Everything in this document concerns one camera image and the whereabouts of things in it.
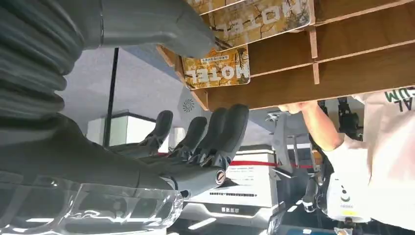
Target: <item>black robotic finger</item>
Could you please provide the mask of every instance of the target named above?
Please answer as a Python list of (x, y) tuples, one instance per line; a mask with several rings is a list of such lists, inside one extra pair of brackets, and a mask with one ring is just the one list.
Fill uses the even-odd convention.
[(193, 153), (197, 144), (200, 142), (203, 133), (205, 132), (207, 122), (206, 117), (195, 117), (190, 122), (186, 136), (176, 146), (173, 153), (169, 157), (179, 157), (180, 155), (175, 154), (175, 151), (179, 149), (186, 149)]
[(169, 110), (164, 110), (157, 116), (156, 126), (153, 131), (142, 142), (116, 145), (110, 147), (110, 150), (132, 158), (143, 158), (157, 154), (170, 132), (172, 121), (173, 113)]
[(173, 152), (166, 158), (164, 156), (154, 156), (143, 159), (150, 167), (164, 165), (166, 162), (172, 164), (175, 161), (187, 161), (192, 155), (197, 144), (205, 132), (207, 120), (205, 117), (195, 117), (187, 129), (186, 136), (176, 146)]
[(214, 142), (202, 166), (226, 169), (241, 146), (248, 124), (249, 109), (242, 104), (233, 105), (226, 114), (225, 128)]
[(218, 108), (212, 113), (207, 133), (195, 149), (193, 157), (190, 159), (189, 162), (199, 164), (204, 160), (205, 156), (209, 153), (210, 149), (212, 148), (215, 140), (223, 131), (225, 125), (226, 112), (227, 110), (225, 108)]

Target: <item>wooden shelving unit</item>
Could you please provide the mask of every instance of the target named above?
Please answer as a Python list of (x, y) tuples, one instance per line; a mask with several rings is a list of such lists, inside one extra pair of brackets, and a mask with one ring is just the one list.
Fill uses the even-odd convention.
[[(314, 0), (315, 23), (248, 44), (248, 85), (193, 90), (204, 109), (250, 109), (415, 84), (413, 0)], [(183, 78), (181, 59), (160, 48)]]

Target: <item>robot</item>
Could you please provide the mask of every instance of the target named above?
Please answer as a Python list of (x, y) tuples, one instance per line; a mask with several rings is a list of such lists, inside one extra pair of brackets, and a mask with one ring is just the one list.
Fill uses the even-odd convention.
[(154, 155), (168, 111), (144, 142), (109, 149), (58, 114), (64, 101), (55, 91), (85, 49), (157, 43), (186, 57), (207, 54), (213, 33), (185, 1), (3, 0), (0, 22), (0, 234), (163, 229), (184, 198), (223, 183), (246, 106), (219, 111), (224, 122), (200, 143), (207, 121), (197, 117), (167, 158)]

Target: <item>person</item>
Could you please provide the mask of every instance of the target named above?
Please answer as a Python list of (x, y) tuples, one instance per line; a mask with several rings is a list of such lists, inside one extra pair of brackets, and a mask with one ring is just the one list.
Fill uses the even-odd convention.
[(316, 101), (279, 108), (302, 112), (336, 175), (371, 218), (415, 231), (415, 87), (354, 98), (365, 105), (363, 141), (338, 133)]

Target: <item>ceiling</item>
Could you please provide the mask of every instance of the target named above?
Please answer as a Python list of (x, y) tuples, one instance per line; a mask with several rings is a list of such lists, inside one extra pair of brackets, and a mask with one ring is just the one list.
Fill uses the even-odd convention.
[[(88, 121), (107, 113), (113, 48), (99, 48), (83, 52), (69, 75), (68, 87), (57, 92), (65, 100), (62, 113), (78, 123), (86, 133)], [(119, 50), (114, 113), (129, 111), (148, 118), (156, 118), (162, 110), (174, 114), (173, 126), (180, 127), (177, 105), (183, 85), (173, 69), (157, 53), (154, 45), (124, 47)], [(352, 109), (363, 120), (363, 106), (349, 99)], [(331, 117), (337, 122), (337, 101), (327, 102)], [(267, 112), (277, 108), (250, 111), (242, 145), (270, 144), (274, 124), (265, 122)]]

